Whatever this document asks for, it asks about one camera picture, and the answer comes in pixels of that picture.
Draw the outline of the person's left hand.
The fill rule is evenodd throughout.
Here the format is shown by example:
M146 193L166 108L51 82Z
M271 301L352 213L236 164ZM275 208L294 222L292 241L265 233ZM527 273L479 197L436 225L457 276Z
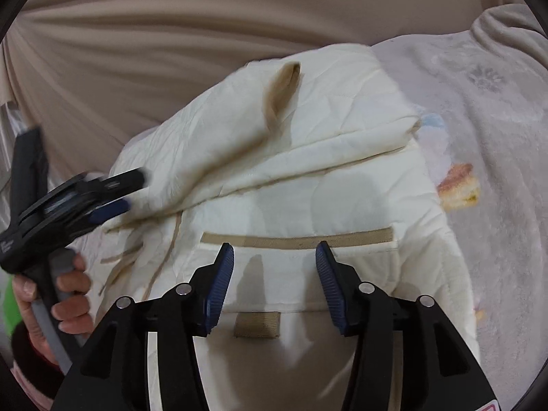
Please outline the person's left hand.
M48 315L53 318L53 325L62 334L87 336L93 331L94 322L90 315L90 304L86 294L91 288L91 280L85 272L86 263L81 254L74 250L64 252L64 261L71 257L71 269L59 274L55 280L61 300L51 306ZM33 305L38 302L39 291L29 278L16 275L12 278L12 289L21 318L28 330L30 344L34 350L51 365L67 373L72 363L66 356L58 360L51 348L47 335L37 320Z

